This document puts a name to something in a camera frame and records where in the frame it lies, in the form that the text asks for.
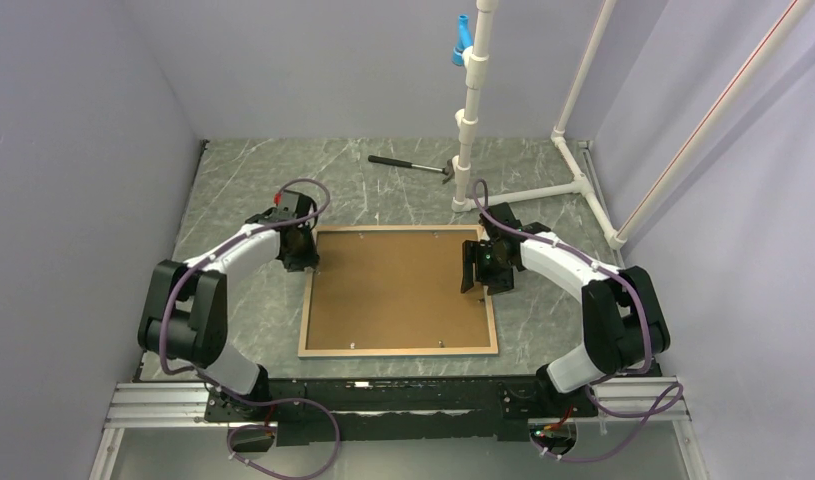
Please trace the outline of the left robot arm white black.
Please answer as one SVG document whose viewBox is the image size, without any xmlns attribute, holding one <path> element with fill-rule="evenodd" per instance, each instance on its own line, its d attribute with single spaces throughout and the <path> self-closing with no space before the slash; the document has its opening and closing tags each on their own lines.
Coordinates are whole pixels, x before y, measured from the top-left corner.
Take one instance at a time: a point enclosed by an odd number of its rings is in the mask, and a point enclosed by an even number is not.
<svg viewBox="0 0 815 480">
<path fill-rule="evenodd" d="M 163 373 L 195 373 L 230 397 L 244 419 L 262 417 L 272 399 L 269 374 L 229 338 L 229 293 L 273 261 L 288 272 L 317 267 L 313 229 L 326 207 L 283 187 L 272 207 L 246 219 L 218 246 L 185 261 L 158 263 L 137 330 L 139 346 L 157 355 Z"/>
</svg>

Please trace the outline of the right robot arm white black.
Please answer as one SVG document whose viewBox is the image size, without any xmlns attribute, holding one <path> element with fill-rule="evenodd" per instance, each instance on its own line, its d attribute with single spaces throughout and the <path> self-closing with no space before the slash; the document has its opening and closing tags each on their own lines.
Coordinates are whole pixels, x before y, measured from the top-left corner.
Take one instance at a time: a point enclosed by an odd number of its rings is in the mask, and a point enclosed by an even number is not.
<svg viewBox="0 0 815 480">
<path fill-rule="evenodd" d="M 648 272 L 598 261 L 563 241 L 549 227 L 522 223 L 506 203 L 480 214 L 485 236 L 462 244 L 462 292 L 481 285 L 486 294 L 512 290 L 514 274 L 538 274 L 582 308 L 581 342 L 542 366 L 534 388 L 540 411 L 557 415 L 573 392 L 620 373 L 645 373 L 671 335 Z"/>
</svg>

